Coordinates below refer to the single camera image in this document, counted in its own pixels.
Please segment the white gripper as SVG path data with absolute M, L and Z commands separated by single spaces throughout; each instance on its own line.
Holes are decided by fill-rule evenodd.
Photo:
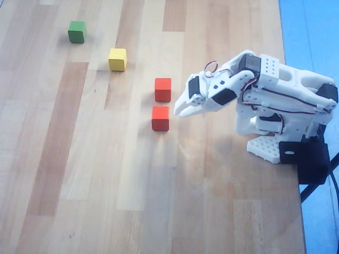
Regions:
M 174 113 L 178 117 L 188 117 L 203 112 L 216 112 L 220 106 L 209 96 L 210 82 L 201 74 L 191 75 L 186 82 L 184 92 L 174 104 Z

